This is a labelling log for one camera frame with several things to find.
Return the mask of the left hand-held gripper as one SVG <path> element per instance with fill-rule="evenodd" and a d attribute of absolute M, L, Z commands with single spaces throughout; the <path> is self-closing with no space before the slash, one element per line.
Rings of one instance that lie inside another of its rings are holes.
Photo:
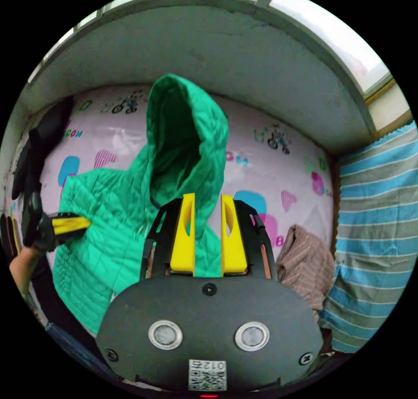
<path fill-rule="evenodd" d="M 29 137 L 14 170 L 12 199 L 23 195 L 21 220 L 22 237 L 32 235 L 39 228 L 53 228 L 61 244 L 83 237 L 91 222 L 72 212 L 45 213 L 41 200 L 40 177 L 45 160 L 61 138 Z"/>

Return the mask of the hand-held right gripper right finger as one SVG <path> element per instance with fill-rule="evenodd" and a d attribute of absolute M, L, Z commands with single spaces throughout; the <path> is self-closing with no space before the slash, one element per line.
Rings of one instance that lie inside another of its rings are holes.
<path fill-rule="evenodd" d="M 234 199 L 221 195 L 221 273 L 245 274 L 247 259 Z"/>

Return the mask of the person's left hand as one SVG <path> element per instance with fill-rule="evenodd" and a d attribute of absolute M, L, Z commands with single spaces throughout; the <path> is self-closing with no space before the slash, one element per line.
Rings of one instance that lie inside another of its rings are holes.
<path fill-rule="evenodd" d="M 53 252 L 60 245 L 60 242 L 53 228 L 39 228 L 32 235 L 24 237 L 23 245 L 36 248 L 42 252 Z"/>

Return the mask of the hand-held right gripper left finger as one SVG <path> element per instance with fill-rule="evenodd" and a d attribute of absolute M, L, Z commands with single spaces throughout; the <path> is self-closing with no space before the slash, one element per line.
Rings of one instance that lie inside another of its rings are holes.
<path fill-rule="evenodd" d="M 195 271 L 195 193 L 185 194 L 181 200 L 170 269 L 171 272 Z"/>

